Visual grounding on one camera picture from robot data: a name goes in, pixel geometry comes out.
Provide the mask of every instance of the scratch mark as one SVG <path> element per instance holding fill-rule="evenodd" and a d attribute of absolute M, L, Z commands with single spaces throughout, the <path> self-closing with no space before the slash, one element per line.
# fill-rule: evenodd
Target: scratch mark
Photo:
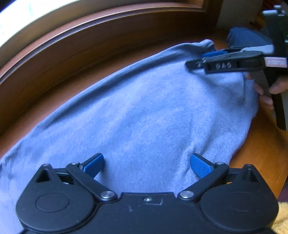
<path fill-rule="evenodd" d="M 129 209 L 129 212 L 133 212 L 134 210 L 132 209 L 131 205 L 127 205 L 128 206 L 128 209 Z"/>
<path fill-rule="evenodd" d="M 145 205 L 163 205 L 163 198 L 160 203 L 144 203 Z"/>

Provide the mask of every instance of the pink label sticker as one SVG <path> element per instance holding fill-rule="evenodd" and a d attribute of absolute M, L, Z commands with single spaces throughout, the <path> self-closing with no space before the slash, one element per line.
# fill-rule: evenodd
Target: pink label sticker
<path fill-rule="evenodd" d="M 265 57 L 266 67 L 283 67 L 287 68 L 287 59 L 281 57 Z"/>

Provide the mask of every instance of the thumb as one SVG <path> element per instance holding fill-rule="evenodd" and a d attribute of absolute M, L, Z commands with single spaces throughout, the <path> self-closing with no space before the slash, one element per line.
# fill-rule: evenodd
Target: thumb
<path fill-rule="evenodd" d="M 288 77 L 280 76 L 276 82 L 269 88 L 271 94 L 279 94 L 288 90 Z"/>

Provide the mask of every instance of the yellow fabric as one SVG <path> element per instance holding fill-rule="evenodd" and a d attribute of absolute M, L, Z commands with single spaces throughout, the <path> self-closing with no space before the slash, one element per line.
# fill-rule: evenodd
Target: yellow fabric
<path fill-rule="evenodd" d="M 277 234 L 288 234 L 288 202 L 279 202 L 279 213 L 272 229 Z"/>

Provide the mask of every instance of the small screw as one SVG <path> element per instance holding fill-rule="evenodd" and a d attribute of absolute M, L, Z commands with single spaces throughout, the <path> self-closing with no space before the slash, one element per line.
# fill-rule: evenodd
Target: small screw
<path fill-rule="evenodd" d="M 101 193 L 101 197 L 105 199 L 111 199 L 115 196 L 115 193 L 112 191 L 104 191 Z"/>
<path fill-rule="evenodd" d="M 152 201 L 152 197 L 145 197 L 144 199 L 143 199 L 143 201 Z"/>
<path fill-rule="evenodd" d="M 182 198 L 191 198 L 194 196 L 194 193 L 191 191 L 188 191 L 188 190 L 184 190 L 184 191 L 180 192 L 180 196 Z"/>

